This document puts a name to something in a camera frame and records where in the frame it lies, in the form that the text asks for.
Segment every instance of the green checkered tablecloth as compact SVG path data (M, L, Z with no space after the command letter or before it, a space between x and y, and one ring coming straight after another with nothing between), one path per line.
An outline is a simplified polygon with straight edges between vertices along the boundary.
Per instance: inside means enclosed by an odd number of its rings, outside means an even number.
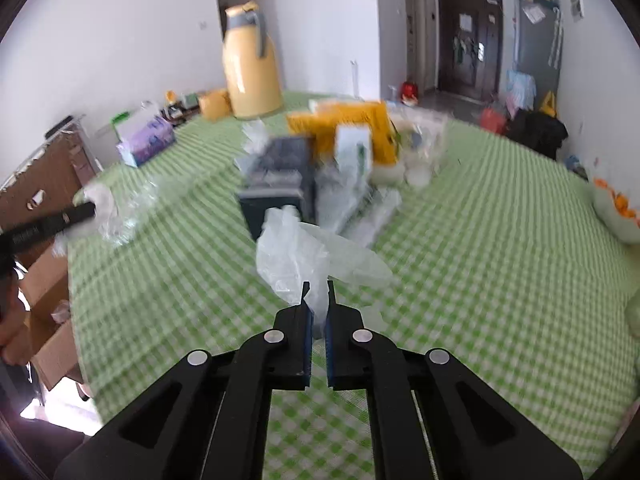
M307 99L288 94L287 109ZM286 131L283 114L265 122ZM129 244L70 247L76 343L104 421L190 350L237 348L285 306L255 271L234 197L241 126L196 119L141 169L99 177L120 204L146 179L173 183ZM638 396L623 311L639 261L560 165L457 121L448 142L442 173L403 189L374 246L397 283L378 304L338 284L338 300L379 308L401 348L449 349L590 474ZM321 344L313 366L306 392L274 392L264 477L372 478L364 393L328 390Z

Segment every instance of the yellow triangular object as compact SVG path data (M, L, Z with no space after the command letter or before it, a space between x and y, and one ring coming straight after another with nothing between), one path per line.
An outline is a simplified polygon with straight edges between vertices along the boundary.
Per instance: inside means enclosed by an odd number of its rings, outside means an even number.
M540 107L540 111L553 118L558 115L558 112L556 111L556 94L553 92L546 94L545 100L542 102L542 106Z

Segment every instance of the silver screw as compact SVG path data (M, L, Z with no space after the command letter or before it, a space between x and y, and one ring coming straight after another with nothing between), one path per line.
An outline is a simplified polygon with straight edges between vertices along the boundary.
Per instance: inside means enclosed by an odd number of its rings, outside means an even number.
M267 343L279 343L284 339L284 333L280 330L269 330L264 333L264 340Z
M373 334L366 328L361 328L353 333L353 338L358 343L368 343L373 339Z
M437 365L445 365L449 362L449 352L436 348L429 354L429 359Z
M200 366L207 362L207 353L202 350L194 350L188 355L187 362L191 366Z

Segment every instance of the gray refrigerator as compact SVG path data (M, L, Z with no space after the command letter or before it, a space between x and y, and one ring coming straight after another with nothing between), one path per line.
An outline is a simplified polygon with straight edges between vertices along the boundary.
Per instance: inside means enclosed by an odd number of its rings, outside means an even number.
M535 110L547 93L558 96L562 61L562 19L558 6L536 0L517 1L515 67L536 80Z

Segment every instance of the bowl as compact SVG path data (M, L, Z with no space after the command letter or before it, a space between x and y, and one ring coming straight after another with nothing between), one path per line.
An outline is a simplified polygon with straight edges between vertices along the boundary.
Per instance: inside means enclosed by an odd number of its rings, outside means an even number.
M609 228L614 236L624 244L640 244L640 227L635 218L625 218L613 202L609 189L591 184L593 193L593 208L600 220Z

